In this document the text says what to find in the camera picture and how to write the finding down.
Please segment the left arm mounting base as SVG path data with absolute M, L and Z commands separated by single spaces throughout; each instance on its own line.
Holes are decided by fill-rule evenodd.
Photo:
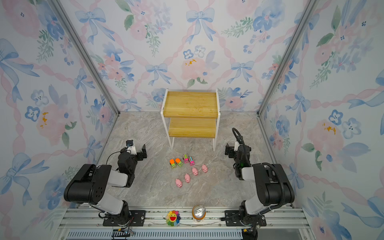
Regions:
M 106 214 L 103 217 L 104 227 L 142 227 L 146 218 L 145 210 L 129 210 L 128 212 L 122 212 L 119 215 Z

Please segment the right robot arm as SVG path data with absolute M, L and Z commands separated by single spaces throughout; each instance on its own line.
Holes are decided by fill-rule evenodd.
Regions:
M 239 207 L 240 216 L 253 217 L 264 215 L 295 201 L 294 189 L 280 164 L 251 164 L 251 148 L 235 142 L 234 146 L 226 144 L 225 155 L 235 161 L 233 168 L 236 177 L 249 181 L 256 186 L 256 195 L 243 201 Z

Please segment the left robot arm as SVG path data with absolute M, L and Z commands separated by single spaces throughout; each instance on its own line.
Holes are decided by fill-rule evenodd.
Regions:
M 67 202 L 89 204 L 112 216 L 121 215 L 128 204 L 107 193 L 107 187 L 129 188 L 135 180 L 139 161 L 147 158 L 146 146 L 140 152 L 133 140 L 126 141 L 126 147 L 118 151 L 118 169 L 111 165 L 83 165 L 64 191 Z

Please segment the right arm mounting base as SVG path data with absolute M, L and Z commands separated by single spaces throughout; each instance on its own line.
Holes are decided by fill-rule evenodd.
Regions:
M 267 222 L 265 216 L 262 215 L 241 215 L 240 211 L 225 210 L 225 216 L 221 218 L 227 227 L 266 227 Z

